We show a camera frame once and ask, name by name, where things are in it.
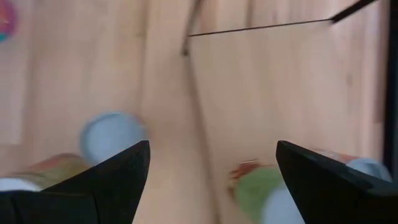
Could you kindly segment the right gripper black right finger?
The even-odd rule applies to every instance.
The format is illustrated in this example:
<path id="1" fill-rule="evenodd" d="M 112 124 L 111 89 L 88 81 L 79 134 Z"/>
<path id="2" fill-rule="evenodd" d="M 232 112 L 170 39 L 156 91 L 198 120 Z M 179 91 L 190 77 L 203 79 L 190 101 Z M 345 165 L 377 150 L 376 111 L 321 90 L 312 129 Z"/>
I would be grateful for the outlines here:
<path id="1" fill-rule="evenodd" d="M 305 223 L 397 223 L 397 186 L 288 141 L 276 159 Z"/>

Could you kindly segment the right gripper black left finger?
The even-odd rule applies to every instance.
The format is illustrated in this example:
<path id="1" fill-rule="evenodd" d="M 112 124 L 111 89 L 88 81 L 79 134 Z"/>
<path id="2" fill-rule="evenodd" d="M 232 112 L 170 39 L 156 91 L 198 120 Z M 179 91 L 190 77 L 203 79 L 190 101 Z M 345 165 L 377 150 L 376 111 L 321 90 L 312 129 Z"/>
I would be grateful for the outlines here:
<path id="1" fill-rule="evenodd" d="M 150 166 L 148 140 L 42 191 L 1 193 L 1 223 L 131 224 Z"/>

